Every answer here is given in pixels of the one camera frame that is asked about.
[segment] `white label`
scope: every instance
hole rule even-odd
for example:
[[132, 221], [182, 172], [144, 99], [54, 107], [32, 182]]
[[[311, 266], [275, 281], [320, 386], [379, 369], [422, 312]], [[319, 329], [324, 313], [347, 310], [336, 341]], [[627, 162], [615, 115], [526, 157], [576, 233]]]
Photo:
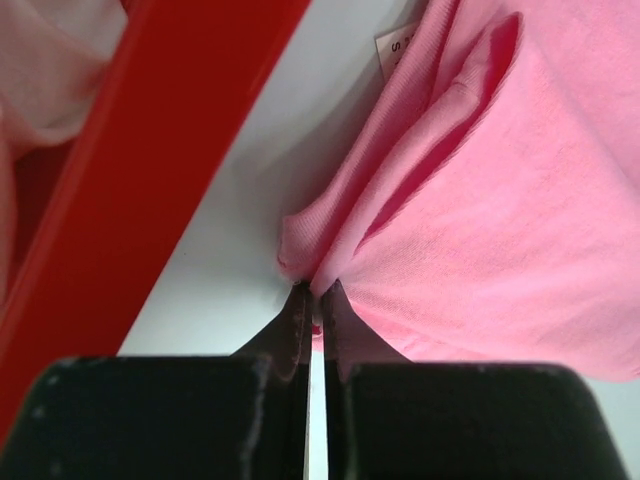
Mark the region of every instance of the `white label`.
[[396, 65], [404, 55], [413, 35], [416, 33], [418, 24], [419, 22], [410, 23], [376, 38], [376, 48], [378, 49], [378, 58], [380, 59], [385, 83], [389, 81], [391, 74], [396, 69]]

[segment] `folded fabric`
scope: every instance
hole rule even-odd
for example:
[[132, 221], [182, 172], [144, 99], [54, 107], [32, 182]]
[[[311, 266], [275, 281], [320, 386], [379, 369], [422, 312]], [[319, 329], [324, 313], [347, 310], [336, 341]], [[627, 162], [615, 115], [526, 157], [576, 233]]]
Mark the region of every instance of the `folded fabric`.
[[0, 1], [0, 305], [15, 228], [13, 161], [80, 131], [125, 25], [118, 0]]
[[420, 361], [640, 375], [640, 3], [432, 0], [279, 263]]

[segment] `pink fabric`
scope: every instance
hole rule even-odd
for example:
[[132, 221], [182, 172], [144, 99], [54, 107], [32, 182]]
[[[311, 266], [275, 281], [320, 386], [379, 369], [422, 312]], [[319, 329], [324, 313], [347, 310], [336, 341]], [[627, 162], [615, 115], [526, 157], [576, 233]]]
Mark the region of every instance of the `pink fabric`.
[[0, 305], [15, 229], [13, 162], [80, 131], [125, 25], [118, 0], [0, 0]]
[[640, 4], [432, 0], [279, 262], [413, 360], [640, 375]]

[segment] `pale pink cloth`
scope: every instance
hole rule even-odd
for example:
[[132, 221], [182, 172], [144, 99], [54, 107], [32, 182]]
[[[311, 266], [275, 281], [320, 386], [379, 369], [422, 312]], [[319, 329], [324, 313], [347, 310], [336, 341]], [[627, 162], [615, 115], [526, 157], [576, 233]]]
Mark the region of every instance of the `pale pink cloth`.
[[125, 25], [118, 0], [0, 0], [0, 305], [15, 229], [13, 162], [80, 131]]
[[640, 375], [640, 3], [432, 0], [279, 262], [413, 360]]

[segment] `clothing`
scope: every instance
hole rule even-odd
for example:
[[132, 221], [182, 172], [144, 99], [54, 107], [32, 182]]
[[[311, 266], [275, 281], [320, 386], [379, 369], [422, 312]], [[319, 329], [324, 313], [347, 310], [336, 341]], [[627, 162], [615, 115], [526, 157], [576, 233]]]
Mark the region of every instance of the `clothing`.
[[13, 162], [78, 134], [125, 25], [118, 0], [0, 1], [0, 305], [17, 214]]
[[640, 4], [432, 0], [278, 260], [420, 361], [640, 375]]

